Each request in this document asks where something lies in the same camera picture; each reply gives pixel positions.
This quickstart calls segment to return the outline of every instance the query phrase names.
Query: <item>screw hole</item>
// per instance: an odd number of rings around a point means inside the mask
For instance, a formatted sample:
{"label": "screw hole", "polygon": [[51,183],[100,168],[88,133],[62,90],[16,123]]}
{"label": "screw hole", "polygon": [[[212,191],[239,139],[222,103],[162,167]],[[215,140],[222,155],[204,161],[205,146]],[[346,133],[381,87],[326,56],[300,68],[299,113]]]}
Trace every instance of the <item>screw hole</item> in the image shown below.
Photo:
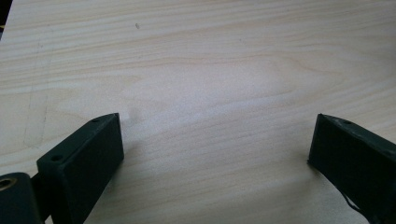
{"label": "screw hole", "polygon": [[51,160],[52,161],[59,161],[59,160],[61,160],[63,158],[63,156],[61,156],[61,155],[56,155],[56,156],[53,156],[52,158],[51,158]]}
{"label": "screw hole", "polygon": [[5,178],[0,180],[0,191],[11,188],[15,183],[17,183],[16,178]]}

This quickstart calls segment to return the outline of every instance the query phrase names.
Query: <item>wood grain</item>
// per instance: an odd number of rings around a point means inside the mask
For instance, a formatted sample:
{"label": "wood grain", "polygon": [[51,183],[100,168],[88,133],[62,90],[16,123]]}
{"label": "wood grain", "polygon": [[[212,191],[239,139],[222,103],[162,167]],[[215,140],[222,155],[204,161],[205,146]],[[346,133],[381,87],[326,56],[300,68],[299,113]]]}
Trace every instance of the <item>wood grain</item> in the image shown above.
{"label": "wood grain", "polygon": [[0,174],[120,112],[86,223],[367,223],[306,165],[316,115],[396,142],[395,1],[14,0]]}

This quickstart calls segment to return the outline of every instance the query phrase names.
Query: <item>wooden table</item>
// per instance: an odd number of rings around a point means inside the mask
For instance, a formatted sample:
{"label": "wooden table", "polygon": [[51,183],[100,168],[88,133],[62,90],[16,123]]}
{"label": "wooden table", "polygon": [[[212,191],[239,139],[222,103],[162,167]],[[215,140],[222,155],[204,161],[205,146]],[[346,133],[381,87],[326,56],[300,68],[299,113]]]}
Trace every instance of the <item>wooden table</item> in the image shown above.
{"label": "wooden table", "polygon": [[86,223],[367,223],[307,164],[316,115],[396,142],[395,1],[14,0],[0,174],[120,112]]}

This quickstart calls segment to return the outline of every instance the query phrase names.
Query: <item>light wood surface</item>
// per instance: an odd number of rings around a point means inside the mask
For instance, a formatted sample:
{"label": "light wood surface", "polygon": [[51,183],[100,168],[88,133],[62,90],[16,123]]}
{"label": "light wood surface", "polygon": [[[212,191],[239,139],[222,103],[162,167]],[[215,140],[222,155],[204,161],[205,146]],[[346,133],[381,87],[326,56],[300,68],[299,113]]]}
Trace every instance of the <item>light wood surface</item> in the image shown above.
{"label": "light wood surface", "polygon": [[0,174],[120,112],[86,223],[367,223],[306,164],[316,115],[396,142],[395,1],[14,0]]}

